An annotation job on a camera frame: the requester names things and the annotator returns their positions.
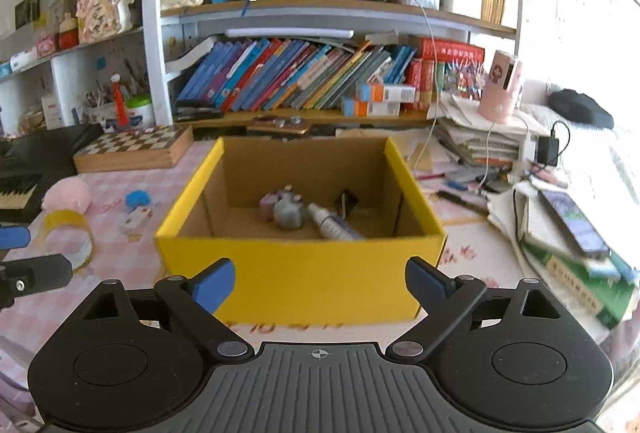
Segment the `yellow tape roll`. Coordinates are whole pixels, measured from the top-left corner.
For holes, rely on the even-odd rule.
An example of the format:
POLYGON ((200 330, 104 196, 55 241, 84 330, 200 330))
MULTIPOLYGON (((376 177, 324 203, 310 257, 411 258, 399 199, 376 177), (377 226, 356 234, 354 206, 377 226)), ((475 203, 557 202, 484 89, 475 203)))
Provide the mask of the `yellow tape roll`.
POLYGON ((72 210, 48 212, 36 238, 42 252, 61 253, 70 261, 73 271, 89 264, 94 252, 91 228, 81 213, 72 210))

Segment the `white staples box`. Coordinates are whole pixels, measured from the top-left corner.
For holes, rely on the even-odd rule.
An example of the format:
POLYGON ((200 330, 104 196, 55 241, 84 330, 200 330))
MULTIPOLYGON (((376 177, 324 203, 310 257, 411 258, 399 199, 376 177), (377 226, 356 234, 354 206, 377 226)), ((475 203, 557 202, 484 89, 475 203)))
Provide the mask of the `white staples box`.
POLYGON ((122 224, 120 224, 120 232, 127 236, 137 235, 152 216, 153 212, 149 207, 137 207, 126 215, 122 224))

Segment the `white blue spray bottle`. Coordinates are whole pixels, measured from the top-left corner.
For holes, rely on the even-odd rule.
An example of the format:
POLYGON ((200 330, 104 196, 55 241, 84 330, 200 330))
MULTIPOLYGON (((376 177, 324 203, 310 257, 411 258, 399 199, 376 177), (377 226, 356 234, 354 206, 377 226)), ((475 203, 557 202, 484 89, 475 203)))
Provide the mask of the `white blue spray bottle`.
POLYGON ((316 204, 308 205, 308 212, 323 238, 339 241, 363 240, 364 237, 337 214, 316 204))

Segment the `pink plush pig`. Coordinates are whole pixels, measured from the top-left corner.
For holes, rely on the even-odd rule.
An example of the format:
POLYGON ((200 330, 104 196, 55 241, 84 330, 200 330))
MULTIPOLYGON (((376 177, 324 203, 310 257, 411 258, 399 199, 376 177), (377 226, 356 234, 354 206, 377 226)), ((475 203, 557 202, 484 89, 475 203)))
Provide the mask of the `pink plush pig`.
POLYGON ((92 197, 88 184, 79 176, 59 180, 44 194, 41 209, 44 211, 70 210, 85 214, 92 197))

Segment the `black electronic keyboard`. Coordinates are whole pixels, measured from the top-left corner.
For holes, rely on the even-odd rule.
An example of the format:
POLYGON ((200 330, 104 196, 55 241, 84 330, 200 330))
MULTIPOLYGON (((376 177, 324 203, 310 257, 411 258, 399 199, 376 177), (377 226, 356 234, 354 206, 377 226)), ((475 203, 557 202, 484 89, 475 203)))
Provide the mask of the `black electronic keyboard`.
POLYGON ((74 156, 102 134, 99 123, 82 123, 2 141, 1 223, 32 223, 47 190, 77 174, 74 156))

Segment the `yellow cardboard box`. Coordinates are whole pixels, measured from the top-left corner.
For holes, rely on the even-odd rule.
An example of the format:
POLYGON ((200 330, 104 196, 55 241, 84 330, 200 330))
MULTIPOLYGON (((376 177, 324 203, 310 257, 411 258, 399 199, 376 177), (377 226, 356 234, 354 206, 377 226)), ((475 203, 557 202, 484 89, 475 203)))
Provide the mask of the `yellow cardboard box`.
POLYGON ((155 245, 170 275, 193 277, 226 257, 231 323, 364 325, 419 311, 405 285, 412 257, 437 264, 447 234, 387 138, 221 138, 160 224, 155 245), (292 187, 335 210, 356 197, 357 241, 324 238, 316 224, 285 231, 260 216, 267 194, 292 187))

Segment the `pink checkered tablecloth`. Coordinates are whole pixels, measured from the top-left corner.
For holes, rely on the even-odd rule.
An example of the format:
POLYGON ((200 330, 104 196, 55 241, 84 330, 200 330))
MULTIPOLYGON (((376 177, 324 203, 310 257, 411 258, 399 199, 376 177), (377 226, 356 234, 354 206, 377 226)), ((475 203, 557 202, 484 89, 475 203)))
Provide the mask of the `pink checkered tablecloth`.
MULTIPOLYGON (((92 197, 86 213, 94 237, 92 260, 76 271, 65 288, 20 297, 12 307, 2 311, 1 375, 6 383, 24 387, 29 358, 99 281, 117 278, 128 288, 146 288, 163 276, 154 234, 211 148, 209 142, 193 144, 171 170, 85 175, 92 197), (124 198, 133 190, 147 190, 151 194, 153 216, 139 234, 128 237, 120 232, 120 224, 125 219, 124 198)), ((436 143, 428 145, 418 173, 451 170, 454 170, 451 155, 436 143)), ((449 276, 471 274, 483 279, 489 287, 516 286, 522 271, 509 240, 484 217, 439 200, 435 195, 441 186, 439 182, 421 181, 420 186, 448 233, 440 269, 449 276)))

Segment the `black pen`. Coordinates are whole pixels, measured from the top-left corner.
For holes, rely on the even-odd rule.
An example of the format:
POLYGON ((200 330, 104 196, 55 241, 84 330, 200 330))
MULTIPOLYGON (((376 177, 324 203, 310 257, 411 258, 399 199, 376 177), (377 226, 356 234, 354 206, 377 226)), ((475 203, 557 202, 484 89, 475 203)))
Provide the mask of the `black pen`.
POLYGON ((473 211, 477 214, 481 214, 482 216, 488 216, 489 214, 486 205, 476 204, 473 201, 469 201, 453 193, 446 192, 446 190, 437 190, 436 195, 440 199, 447 200, 452 204, 465 208, 466 210, 473 211))

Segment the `blue toy elephant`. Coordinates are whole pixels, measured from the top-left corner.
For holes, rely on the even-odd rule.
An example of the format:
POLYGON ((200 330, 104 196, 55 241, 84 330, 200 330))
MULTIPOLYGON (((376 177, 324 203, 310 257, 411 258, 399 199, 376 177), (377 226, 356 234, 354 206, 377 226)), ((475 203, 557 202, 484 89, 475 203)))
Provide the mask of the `blue toy elephant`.
POLYGON ((145 190, 134 190, 125 196, 125 207, 132 212, 140 207, 147 207, 151 203, 151 197, 145 190))

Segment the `red pencil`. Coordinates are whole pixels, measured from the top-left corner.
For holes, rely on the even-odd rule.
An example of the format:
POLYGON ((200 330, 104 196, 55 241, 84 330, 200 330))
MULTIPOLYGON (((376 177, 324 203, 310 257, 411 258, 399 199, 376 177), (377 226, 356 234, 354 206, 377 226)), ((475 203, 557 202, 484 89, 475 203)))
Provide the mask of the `red pencil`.
POLYGON ((446 176, 446 173, 421 173, 414 175, 414 178, 418 181, 429 181, 429 180, 437 180, 443 179, 446 176))

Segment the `grey mouse toy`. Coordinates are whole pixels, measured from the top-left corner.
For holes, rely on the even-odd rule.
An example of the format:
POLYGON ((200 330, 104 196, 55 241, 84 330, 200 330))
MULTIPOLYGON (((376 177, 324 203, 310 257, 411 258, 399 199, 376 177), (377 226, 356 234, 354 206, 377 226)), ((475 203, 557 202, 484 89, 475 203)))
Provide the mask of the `grey mouse toy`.
POLYGON ((265 222, 272 222, 283 231, 295 231, 306 221, 303 197, 294 192, 291 184, 276 192, 265 194, 260 199, 258 208, 265 222))

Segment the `black binder clip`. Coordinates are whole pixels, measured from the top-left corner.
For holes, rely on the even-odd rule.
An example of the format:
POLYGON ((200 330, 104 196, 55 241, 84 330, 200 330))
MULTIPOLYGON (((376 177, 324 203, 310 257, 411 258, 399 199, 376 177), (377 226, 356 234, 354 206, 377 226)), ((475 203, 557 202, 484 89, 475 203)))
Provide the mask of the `black binder clip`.
POLYGON ((359 198, 351 190, 345 188, 335 199, 335 210, 342 219, 347 219, 358 204, 359 198))

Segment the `smartphone on papers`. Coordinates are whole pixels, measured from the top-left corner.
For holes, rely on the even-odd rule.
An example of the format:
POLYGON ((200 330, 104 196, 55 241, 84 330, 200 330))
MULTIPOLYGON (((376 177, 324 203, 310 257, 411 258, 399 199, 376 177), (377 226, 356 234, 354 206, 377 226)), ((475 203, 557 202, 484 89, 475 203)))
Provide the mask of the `smartphone on papers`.
POLYGON ((562 233, 584 257, 604 260, 610 256, 610 248, 570 195, 557 190, 539 190, 538 197, 562 233))

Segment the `wooden chess board box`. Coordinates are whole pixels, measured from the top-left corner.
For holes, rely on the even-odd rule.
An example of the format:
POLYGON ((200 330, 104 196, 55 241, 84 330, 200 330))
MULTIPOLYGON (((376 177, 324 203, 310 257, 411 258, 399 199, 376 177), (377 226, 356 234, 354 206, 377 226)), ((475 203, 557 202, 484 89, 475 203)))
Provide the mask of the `wooden chess board box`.
POLYGON ((189 127, 107 133, 73 156, 78 173, 171 169, 193 144, 189 127))

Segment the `green book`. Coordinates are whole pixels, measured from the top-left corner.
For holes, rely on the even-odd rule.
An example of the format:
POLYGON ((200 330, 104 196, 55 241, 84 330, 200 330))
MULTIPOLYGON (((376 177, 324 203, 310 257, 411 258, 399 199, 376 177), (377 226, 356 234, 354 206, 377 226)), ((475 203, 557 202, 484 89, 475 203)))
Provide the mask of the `green book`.
POLYGON ((605 279, 590 278, 580 264, 536 245, 520 241, 524 251, 558 281, 582 308, 610 330, 631 319, 638 309, 639 297, 635 286, 626 281, 610 283, 605 279))

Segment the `stack of papers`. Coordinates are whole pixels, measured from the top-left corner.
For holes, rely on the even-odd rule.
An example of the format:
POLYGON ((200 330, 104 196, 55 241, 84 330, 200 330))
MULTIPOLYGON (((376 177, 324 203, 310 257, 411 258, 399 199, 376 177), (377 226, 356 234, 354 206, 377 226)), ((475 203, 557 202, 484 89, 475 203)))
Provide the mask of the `stack of papers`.
POLYGON ((434 136, 467 166, 510 168, 516 161, 533 159, 539 136, 546 127, 516 109, 506 122, 492 122, 479 112, 478 101, 442 94, 435 108, 434 136))

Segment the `green lid white jar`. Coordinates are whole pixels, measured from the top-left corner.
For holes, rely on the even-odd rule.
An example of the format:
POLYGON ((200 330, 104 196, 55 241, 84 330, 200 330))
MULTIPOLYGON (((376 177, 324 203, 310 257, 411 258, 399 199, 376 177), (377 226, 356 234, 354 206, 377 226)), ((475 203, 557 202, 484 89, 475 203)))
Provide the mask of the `green lid white jar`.
POLYGON ((142 130, 155 126, 154 109, 150 95, 131 97, 125 103, 129 127, 142 130))

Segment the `black power adapter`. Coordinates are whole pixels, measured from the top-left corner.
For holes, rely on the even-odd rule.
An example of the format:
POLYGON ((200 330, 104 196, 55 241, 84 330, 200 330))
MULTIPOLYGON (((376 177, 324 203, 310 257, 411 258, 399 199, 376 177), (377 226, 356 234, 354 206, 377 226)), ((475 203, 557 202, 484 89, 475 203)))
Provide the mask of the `black power adapter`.
POLYGON ((558 164, 560 142, 555 136, 541 136, 536 148, 536 164, 555 167, 558 164))

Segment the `black stapler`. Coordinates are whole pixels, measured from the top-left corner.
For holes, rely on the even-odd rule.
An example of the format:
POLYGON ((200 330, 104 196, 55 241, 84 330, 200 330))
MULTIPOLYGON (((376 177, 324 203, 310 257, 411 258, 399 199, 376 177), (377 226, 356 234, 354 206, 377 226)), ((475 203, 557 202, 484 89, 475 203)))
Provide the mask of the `black stapler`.
POLYGON ((208 101, 183 100, 178 101, 175 106, 175 122, 193 122, 201 120, 221 119, 224 113, 215 108, 208 101))

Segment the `brown wooden box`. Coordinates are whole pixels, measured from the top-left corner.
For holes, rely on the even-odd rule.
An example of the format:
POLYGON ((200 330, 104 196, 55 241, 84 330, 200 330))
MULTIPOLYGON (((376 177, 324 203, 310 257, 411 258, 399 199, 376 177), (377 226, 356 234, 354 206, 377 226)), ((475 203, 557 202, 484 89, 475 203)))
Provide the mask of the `brown wooden box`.
POLYGON ((303 138, 311 128, 312 124, 299 116, 259 116, 247 124, 246 133, 270 138, 303 138))

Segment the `pink cylindrical device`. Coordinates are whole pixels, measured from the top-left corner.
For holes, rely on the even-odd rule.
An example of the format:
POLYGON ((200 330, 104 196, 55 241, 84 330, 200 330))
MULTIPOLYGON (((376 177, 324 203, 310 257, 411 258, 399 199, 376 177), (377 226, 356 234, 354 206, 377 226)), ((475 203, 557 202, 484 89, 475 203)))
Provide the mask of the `pink cylindrical device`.
POLYGON ((506 123, 521 97, 522 62, 496 51, 483 89, 478 113, 491 122, 506 123))

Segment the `orange white medicine box lower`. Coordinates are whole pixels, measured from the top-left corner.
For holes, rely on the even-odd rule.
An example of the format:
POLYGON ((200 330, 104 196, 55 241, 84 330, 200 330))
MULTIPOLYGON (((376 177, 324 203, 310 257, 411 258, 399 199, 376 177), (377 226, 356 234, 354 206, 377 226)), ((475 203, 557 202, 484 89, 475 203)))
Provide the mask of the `orange white medicine box lower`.
POLYGON ((397 102, 363 102, 346 98, 342 101, 345 117, 398 117, 400 104, 397 102))

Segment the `orange white medicine box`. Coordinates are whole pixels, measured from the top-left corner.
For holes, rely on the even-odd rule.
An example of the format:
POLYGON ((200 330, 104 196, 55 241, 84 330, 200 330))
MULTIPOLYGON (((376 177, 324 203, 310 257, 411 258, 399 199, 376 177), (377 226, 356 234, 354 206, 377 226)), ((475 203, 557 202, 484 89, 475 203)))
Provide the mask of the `orange white medicine box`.
POLYGON ((363 102, 346 98, 342 101, 345 117, 398 117, 400 104, 397 102, 363 102))
POLYGON ((366 103, 411 104, 416 98, 416 88, 405 84, 363 83, 356 89, 355 96, 366 103))

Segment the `orange white medicine box upper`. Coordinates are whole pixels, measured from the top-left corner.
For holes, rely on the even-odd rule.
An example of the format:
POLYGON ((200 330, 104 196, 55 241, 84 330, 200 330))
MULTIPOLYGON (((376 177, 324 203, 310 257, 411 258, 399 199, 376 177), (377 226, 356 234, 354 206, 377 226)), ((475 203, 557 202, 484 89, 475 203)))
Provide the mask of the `orange white medicine box upper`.
POLYGON ((416 88, 405 84, 363 83, 356 89, 355 96, 366 103, 411 104, 416 98, 416 88))

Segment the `pink decorative figurine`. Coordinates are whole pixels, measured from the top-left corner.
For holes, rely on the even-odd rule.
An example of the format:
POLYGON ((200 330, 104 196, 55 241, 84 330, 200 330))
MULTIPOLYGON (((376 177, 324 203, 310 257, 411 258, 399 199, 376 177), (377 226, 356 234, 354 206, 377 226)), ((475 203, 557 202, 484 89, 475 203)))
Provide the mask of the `pink decorative figurine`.
POLYGON ((96 43, 130 30, 134 0, 78 0, 76 18, 81 44, 96 43))

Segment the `red thick dictionary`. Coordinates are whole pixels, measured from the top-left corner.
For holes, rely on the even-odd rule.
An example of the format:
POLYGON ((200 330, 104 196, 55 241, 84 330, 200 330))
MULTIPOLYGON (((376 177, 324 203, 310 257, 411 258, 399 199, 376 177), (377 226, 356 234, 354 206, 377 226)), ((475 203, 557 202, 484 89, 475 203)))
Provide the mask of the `red thick dictionary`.
POLYGON ((454 40, 411 36, 409 44, 416 48, 416 56, 422 60, 438 60, 442 63, 473 62, 485 60, 485 50, 480 46, 454 40))

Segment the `white bookshelf frame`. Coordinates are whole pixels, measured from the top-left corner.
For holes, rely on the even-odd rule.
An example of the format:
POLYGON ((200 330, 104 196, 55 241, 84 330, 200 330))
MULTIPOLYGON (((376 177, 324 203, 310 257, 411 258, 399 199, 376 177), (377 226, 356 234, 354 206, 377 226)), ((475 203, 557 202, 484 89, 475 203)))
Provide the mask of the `white bookshelf frame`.
POLYGON ((174 112, 169 84, 176 76, 166 69, 166 51, 190 49, 204 32, 223 34, 229 29, 268 36, 289 36, 298 29, 309 36, 316 29, 337 37, 397 31, 426 34, 433 27, 486 34, 514 43, 521 41, 520 25, 502 26, 483 17, 370 0, 237 0, 214 5, 163 10, 160 0, 141 0, 146 67, 157 123, 170 124, 174 112))

